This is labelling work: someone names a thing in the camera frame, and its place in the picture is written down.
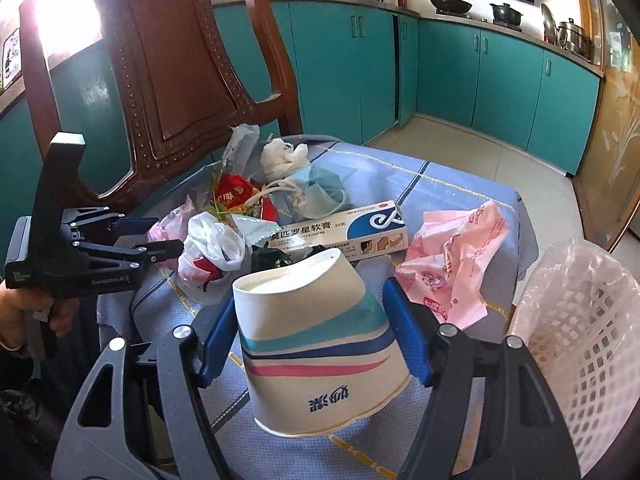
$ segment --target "stainless steel pot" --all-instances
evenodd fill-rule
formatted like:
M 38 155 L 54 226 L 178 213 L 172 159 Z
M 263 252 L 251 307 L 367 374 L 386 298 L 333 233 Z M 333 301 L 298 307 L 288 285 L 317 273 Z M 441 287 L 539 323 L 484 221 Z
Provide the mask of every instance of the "stainless steel pot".
M 568 22 L 558 25 L 558 45 L 562 48 L 584 56 L 587 54 L 587 37 L 584 29 L 569 18 Z

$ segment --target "chair back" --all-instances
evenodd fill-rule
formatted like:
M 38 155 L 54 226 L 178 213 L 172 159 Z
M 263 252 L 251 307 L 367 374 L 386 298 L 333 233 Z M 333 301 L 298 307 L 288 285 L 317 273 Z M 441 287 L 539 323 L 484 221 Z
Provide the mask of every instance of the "chair back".
M 129 212 L 225 146 L 230 126 L 278 119 L 283 135 L 302 133 L 295 74 L 269 0 L 246 0 L 273 89 L 261 102 L 252 100 L 231 65 L 210 0 L 94 1 L 120 92 L 131 169 L 100 195 L 81 182 L 69 186 L 66 205 Z M 44 156 L 62 127 L 35 0 L 20 6 L 20 47 L 26 98 Z

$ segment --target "medicine box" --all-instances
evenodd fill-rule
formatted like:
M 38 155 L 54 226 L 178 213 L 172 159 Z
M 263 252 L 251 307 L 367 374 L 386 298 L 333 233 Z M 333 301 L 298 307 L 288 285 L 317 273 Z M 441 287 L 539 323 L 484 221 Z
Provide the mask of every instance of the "medicine box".
M 338 247 L 354 262 L 405 250 L 409 240 L 396 203 L 388 201 L 284 226 L 268 242 L 286 253 L 316 245 Z

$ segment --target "floor tile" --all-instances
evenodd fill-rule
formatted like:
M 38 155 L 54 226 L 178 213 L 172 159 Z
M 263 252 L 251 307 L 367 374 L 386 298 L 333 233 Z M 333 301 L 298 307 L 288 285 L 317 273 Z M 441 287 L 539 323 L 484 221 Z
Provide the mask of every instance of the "floor tile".
M 414 117 L 399 128 L 391 152 L 415 156 L 482 176 L 495 177 L 502 147 L 447 124 Z
M 640 240 L 627 231 L 613 251 L 613 256 L 640 283 Z
M 584 237 L 578 203 L 569 179 L 527 156 L 504 148 L 495 181 L 520 193 L 540 248 L 546 250 L 555 243 Z
M 511 148 L 502 149 L 495 180 L 516 190 L 535 184 L 556 189 L 569 198 L 575 197 L 570 179 Z
M 388 150 L 389 147 L 398 140 L 400 132 L 400 128 L 389 128 L 386 132 L 367 142 L 367 146 L 370 148 L 376 148 L 377 150 Z

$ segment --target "sunlight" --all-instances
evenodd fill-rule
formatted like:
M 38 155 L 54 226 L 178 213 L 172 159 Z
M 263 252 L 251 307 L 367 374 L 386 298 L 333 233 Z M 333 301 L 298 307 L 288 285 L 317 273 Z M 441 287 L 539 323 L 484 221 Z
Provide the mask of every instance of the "sunlight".
M 48 56 L 74 54 L 100 38 L 100 16 L 94 0 L 37 0 L 36 20 Z

